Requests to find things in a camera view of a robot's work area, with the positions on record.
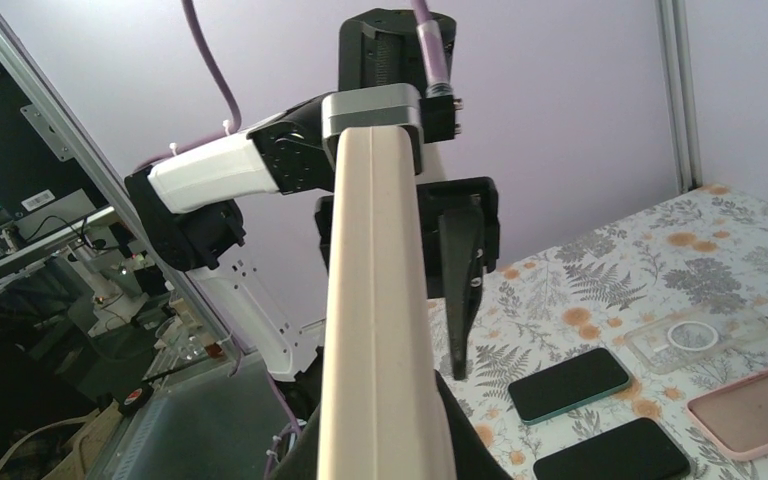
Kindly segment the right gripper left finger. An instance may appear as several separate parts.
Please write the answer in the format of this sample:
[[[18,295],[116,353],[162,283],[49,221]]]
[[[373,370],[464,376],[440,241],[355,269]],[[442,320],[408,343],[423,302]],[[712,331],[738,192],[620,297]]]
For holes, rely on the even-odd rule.
[[[271,472],[271,480],[316,480],[320,431],[318,406],[308,419],[299,440]]]

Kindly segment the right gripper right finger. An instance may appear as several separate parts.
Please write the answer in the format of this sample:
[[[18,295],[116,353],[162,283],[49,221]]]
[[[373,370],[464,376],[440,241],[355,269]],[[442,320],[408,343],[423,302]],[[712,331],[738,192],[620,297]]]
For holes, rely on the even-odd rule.
[[[445,410],[457,480],[510,480],[464,413],[439,371],[436,386]]]

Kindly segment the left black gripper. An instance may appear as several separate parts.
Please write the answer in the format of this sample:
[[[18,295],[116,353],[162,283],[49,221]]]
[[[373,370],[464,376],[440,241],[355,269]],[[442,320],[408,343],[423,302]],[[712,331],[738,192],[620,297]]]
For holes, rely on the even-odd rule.
[[[396,294],[423,285],[444,299],[451,374],[467,377],[471,300],[500,251],[499,192],[489,177],[421,184],[377,182],[319,199],[320,250],[337,284]]]

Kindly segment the black phone from pink case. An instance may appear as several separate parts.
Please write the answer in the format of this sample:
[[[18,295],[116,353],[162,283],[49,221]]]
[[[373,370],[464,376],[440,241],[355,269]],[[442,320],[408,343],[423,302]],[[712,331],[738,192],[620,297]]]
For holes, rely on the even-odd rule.
[[[691,463],[662,427],[639,418],[537,460],[538,480],[683,479]]]

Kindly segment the clear phone case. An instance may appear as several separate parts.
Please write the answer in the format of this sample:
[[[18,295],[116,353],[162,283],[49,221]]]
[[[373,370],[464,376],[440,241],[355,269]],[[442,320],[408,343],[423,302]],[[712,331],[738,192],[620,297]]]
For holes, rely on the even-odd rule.
[[[708,301],[624,335],[632,354],[655,374],[668,374],[768,333],[764,315],[741,303]]]

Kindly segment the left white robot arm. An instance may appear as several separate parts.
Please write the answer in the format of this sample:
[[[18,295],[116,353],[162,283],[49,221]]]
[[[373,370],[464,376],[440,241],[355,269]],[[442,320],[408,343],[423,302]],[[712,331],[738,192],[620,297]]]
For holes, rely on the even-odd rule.
[[[164,263],[186,273],[231,313],[233,338],[247,334],[269,374],[297,382],[319,355],[321,339],[270,318],[240,285],[219,273],[222,255],[245,242],[238,200],[319,190],[315,222],[328,256],[337,145],[349,127],[396,125],[409,135],[417,174],[432,168],[430,148],[460,131],[462,101],[451,85],[456,21],[423,1],[408,10],[376,8],[346,20],[339,31],[338,88],[268,117],[242,124],[195,5],[182,5],[191,35],[231,116],[222,129],[137,167],[125,180],[150,245]]]

